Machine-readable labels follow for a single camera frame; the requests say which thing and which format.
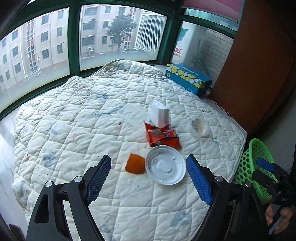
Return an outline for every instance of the tree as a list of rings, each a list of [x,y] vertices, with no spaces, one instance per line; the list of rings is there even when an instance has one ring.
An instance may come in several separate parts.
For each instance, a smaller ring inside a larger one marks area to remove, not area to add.
[[[126,33],[131,32],[136,26],[137,24],[131,18],[131,15],[118,14],[111,25],[108,26],[107,35],[111,36],[111,47],[117,44],[117,51],[119,51],[120,44],[124,42]]]

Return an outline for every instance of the blue gripper pad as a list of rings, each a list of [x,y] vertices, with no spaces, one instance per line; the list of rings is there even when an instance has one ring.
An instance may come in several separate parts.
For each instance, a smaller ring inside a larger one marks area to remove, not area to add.
[[[274,171],[274,166],[272,163],[262,159],[261,157],[259,157],[256,161],[257,165],[264,168],[265,170],[272,172]]]
[[[102,189],[102,186],[111,169],[111,158],[107,156],[103,161],[96,173],[93,175],[91,181],[87,185],[87,198],[89,205],[95,201]]]
[[[213,202],[211,186],[191,156],[186,158],[186,168],[200,199],[210,206]]]

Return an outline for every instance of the pink curtain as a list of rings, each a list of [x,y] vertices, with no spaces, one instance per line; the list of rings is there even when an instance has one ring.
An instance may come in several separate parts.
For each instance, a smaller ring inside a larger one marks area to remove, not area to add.
[[[184,0],[183,6],[205,10],[236,21],[239,18],[242,0]]]

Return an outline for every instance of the white quilt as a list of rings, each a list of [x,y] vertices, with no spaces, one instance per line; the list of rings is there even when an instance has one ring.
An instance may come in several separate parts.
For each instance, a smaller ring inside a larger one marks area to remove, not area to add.
[[[144,127],[132,126],[116,113],[127,103],[148,112],[153,99],[169,108],[184,159],[194,154],[202,166],[230,181],[245,143],[240,130],[157,68],[120,60],[88,78],[71,77],[21,106],[14,134],[12,186],[27,219],[46,181],[69,182],[108,154],[111,171],[98,199],[89,206],[105,240],[192,239],[208,207],[189,175],[176,185],[164,186],[147,173],[125,171],[130,153],[146,157],[151,148]],[[209,138],[189,133],[188,122],[197,115],[209,124]],[[68,202],[65,209],[72,237],[78,240]]]

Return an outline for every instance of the orange piece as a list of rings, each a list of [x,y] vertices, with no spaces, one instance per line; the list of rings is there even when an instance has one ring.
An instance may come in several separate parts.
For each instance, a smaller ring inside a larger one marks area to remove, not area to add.
[[[126,171],[133,174],[143,174],[145,172],[145,158],[131,153],[126,163]]]

